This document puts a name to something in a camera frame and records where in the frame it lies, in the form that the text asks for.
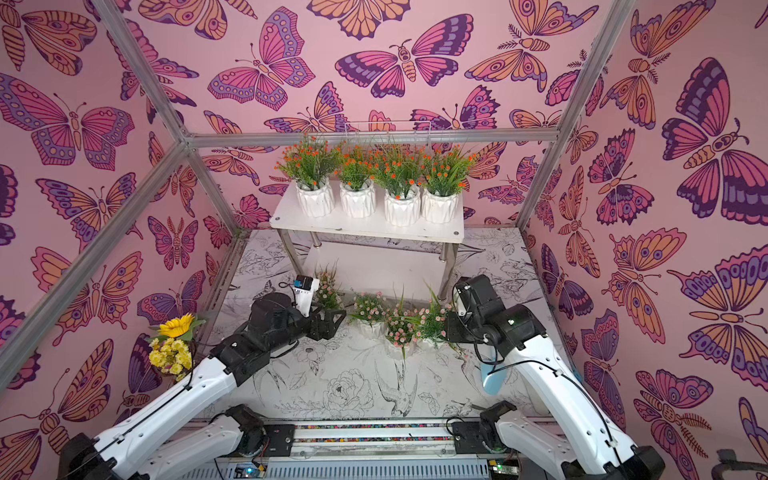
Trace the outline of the orange potted plant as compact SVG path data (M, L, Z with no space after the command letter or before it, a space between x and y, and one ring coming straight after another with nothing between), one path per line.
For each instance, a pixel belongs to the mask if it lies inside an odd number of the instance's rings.
M385 194L385 219L396 227L415 224L421 213L418 154L403 145L382 145L375 154L374 180Z
M374 165L369 152L361 146L342 146L337 169L339 194L344 214L352 219L364 219L376 209Z
M342 163L338 146L314 136L287 147L276 168L296 186L302 212L311 218L329 215L335 206L331 178Z
M473 155L461 147L423 158L422 216L428 222L446 224L453 219L473 166Z

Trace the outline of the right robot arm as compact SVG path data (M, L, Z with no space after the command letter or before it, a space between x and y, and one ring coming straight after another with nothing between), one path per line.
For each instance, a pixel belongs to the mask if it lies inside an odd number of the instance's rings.
M545 327L521 304L506 307L485 275L462 277L452 293L447 339L491 349L488 379L514 371L543 401L563 434L528 419L500 401L480 414L479 430L489 448L522 454L553 479L658 479L664 460L637 445L584 390L562 359Z

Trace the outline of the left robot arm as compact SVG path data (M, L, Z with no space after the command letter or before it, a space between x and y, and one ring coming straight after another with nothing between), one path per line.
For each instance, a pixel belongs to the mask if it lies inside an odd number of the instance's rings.
M177 432L303 339L327 340L345 309L301 311L286 294L256 299L248 319L216 344L181 382L95 437L79 434L59 456L60 479L169 479L230 453L261 455L269 443L263 420L240 404L197 431Z

